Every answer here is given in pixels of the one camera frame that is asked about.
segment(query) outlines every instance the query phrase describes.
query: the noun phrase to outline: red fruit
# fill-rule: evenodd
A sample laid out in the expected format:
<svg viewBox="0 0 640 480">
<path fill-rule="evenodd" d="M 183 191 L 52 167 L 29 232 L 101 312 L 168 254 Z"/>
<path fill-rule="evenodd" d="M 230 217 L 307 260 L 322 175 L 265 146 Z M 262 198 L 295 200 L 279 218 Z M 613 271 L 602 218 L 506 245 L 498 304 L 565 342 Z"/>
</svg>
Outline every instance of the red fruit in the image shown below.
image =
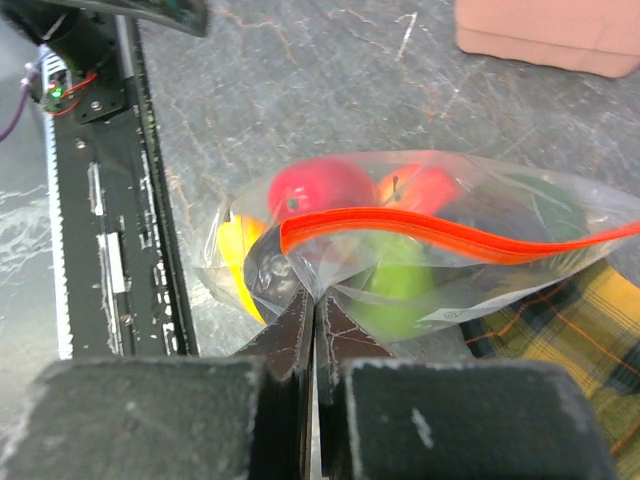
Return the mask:
<svg viewBox="0 0 640 480">
<path fill-rule="evenodd" d="M 414 163 L 399 168 L 378 183 L 382 205 L 422 215 L 438 210 L 460 195 L 453 177 L 435 167 Z"/>
<path fill-rule="evenodd" d="M 273 179 L 267 196 L 271 215 L 278 222 L 305 213 L 376 203 L 377 188 L 369 174 L 335 157 L 313 158 L 285 168 Z"/>
</svg>

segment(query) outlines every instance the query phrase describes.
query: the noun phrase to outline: plastic bag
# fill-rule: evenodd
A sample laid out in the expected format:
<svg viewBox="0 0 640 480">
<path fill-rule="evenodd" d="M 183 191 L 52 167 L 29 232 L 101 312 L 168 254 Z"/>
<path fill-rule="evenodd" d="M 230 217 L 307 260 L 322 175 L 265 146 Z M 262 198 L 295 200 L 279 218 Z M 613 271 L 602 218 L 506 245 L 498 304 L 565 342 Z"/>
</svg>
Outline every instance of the plastic bag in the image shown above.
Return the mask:
<svg viewBox="0 0 640 480">
<path fill-rule="evenodd" d="M 252 181 L 200 231 L 196 268 L 268 324 L 329 289 L 382 343 L 493 313 L 640 231 L 640 199 L 601 183 L 439 151 L 304 160 Z"/>
</svg>

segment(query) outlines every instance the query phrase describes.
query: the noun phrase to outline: orange zipper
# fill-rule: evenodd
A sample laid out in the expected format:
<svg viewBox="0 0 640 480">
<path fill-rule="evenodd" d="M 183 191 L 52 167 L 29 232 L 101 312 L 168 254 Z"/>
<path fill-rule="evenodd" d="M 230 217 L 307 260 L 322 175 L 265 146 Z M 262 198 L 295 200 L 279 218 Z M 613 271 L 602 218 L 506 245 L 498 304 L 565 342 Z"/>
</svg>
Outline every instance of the orange zipper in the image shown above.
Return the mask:
<svg viewBox="0 0 640 480">
<path fill-rule="evenodd" d="M 347 230 L 381 230 L 411 236 L 487 263 L 516 265 L 640 234 L 640 221 L 564 243 L 513 240 L 437 217 L 383 207 L 339 208 L 285 220 L 280 246 L 287 255 L 317 236 Z"/>
</svg>

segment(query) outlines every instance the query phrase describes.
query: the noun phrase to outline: plaid fabric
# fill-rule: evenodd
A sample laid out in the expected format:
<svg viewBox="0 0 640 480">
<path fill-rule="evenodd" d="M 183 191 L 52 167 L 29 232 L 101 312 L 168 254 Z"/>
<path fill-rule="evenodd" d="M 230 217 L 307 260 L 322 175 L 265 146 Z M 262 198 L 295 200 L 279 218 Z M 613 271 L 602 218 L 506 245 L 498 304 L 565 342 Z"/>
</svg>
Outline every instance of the plaid fabric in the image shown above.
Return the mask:
<svg viewBox="0 0 640 480">
<path fill-rule="evenodd" d="M 564 366 L 590 399 L 621 477 L 640 479 L 640 289 L 601 261 L 463 333 L 476 357 Z"/>
</svg>

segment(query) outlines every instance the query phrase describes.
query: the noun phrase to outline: pink leather case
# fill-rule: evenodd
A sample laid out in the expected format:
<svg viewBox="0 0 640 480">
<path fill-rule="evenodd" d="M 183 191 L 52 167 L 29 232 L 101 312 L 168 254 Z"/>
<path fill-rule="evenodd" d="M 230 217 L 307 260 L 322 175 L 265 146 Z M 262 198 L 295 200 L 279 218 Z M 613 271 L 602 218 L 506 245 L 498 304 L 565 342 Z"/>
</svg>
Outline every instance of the pink leather case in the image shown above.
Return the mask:
<svg viewBox="0 0 640 480">
<path fill-rule="evenodd" d="M 467 53 L 622 77 L 640 64 L 640 0 L 457 0 Z"/>
</svg>

